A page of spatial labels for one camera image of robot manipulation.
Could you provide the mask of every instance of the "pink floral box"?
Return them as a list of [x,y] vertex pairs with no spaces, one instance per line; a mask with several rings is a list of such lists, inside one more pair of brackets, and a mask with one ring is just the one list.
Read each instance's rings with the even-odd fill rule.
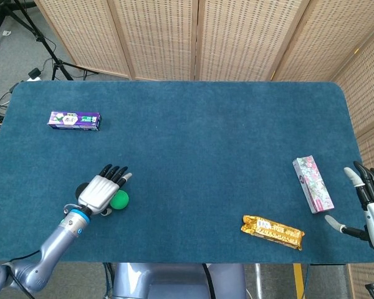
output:
[[304,190],[307,203],[313,214],[334,208],[313,156],[296,158],[295,171]]

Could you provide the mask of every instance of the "green ball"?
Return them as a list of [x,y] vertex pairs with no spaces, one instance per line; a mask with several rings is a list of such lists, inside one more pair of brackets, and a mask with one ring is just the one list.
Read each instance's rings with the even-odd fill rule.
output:
[[129,203],[129,195],[123,190],[118,190],[115,196],[110,201],[110,206],[115,210],[122,210],[126,208]]

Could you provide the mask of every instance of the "blue ring on robotic arm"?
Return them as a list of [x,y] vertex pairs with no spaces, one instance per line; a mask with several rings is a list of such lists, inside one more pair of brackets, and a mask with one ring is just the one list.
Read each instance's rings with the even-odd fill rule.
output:
[[74,212],[74,213],[76,213],[76,214],[81,215],[81,216],[86,220],[87,224],[90,223],[90,219],[89,219],[89,218],[87,217],[87,215],[84,214],[82,211],[77,210],[77,209],[72,209],[72,210],[70,210],[70,211],[71,211],[71,212]]

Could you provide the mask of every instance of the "silver robotic arm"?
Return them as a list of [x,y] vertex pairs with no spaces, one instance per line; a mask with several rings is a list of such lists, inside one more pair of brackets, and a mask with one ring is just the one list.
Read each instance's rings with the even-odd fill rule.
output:
[[[325,216],[325,220],[337,231],[351,235],[364,241],[368,241],[370,247],[374,249],[374,168],[367,169],[359,162],[353,162],[360,176],[352,169],[344,168],[345,174],[352,181],[357,196],[362,204],[366,219],[365,230],[347,227],[336,221],[330,215]],[[372,298],[374,298],[374,283],[365,285]]]
[[10,286],[24,288],[26,294],[35,293],[47,285],[61,256],[90,223],[90,216],[104,211],[112,197],[132,175],[129,173],[123,176],[127,167],[119,170],[116,166],[110,170],[111,167],[111,164],[104,167],[85,187],[78,196],[79,205],[71,205],[75,206],[75,209],[64,209],[66,216],[42,244],[41,259],[38,263],[17,260],[0,265],[0,291]]

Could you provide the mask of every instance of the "blue table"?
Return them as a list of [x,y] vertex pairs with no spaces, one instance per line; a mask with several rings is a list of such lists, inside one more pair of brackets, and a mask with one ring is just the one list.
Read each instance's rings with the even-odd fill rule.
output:
[[[53,130],[52,110],[100,112],[100,131]],[[127,165],[129,206],[93,217],[71,261],[345,263],[365,242],[313,215],[292,167],[313,155],[335,209],[364,225],[344,166],[360,159],[333,83],[32,82],[0,132],[0,260],[39,248],[105,164]],[[240,231],[244,214],[305,231],[303,251]]]

